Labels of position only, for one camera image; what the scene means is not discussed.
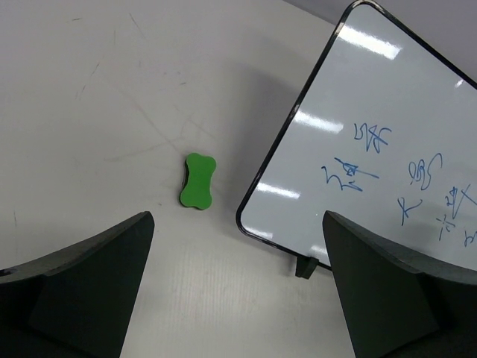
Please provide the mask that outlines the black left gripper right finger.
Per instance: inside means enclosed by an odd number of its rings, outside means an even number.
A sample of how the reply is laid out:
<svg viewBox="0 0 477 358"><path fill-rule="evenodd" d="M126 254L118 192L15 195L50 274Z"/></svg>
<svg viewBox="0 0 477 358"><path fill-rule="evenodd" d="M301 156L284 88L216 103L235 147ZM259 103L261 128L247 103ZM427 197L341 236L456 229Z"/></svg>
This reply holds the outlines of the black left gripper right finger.
<svg viewBox="0 0 477 358"><path fill-rule="evenodd" d="M322 225L356 357L476 356L476 271L335 212Z"/></svg>

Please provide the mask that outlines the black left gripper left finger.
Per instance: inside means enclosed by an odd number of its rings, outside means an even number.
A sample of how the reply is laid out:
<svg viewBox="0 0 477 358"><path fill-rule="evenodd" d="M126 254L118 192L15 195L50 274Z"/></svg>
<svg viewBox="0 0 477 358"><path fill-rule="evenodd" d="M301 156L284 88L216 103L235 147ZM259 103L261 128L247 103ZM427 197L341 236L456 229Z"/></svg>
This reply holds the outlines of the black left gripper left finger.
<svg viewBox="0 0 477 358"><path fill-rule="evenodd" d="M138 213L1 270L2 357L119 357L154 235Z"/></svg>

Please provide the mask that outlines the white whiteboard with black frame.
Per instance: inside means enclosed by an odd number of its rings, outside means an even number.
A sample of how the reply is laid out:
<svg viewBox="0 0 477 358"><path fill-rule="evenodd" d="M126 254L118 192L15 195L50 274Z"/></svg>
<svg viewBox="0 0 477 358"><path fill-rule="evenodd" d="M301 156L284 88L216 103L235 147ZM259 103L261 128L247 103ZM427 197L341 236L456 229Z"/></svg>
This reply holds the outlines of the white whiteboard with black frame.
<svg viewBox="0 0 477 358"><path fill-rule="evenodd" d="M328 266L326 211L476 268L476 83L374 1L344 11L236 224Z"/></svg>

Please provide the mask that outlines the green bone-shaped whiteboard eraser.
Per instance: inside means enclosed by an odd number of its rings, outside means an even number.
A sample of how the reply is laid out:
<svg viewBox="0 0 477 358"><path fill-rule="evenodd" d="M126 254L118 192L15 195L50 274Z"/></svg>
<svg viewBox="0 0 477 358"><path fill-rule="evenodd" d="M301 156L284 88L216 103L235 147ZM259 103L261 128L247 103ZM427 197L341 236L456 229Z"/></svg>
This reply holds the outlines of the green bone-shaped whiteboard eraser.
<svg viewBox="0 0 477 358"><path fill-rule="evenodd" d="M186 179L179 195L184 207L206 210L212 205L212 176L217 163L213 157L188 154L185 160Z"/></svg>

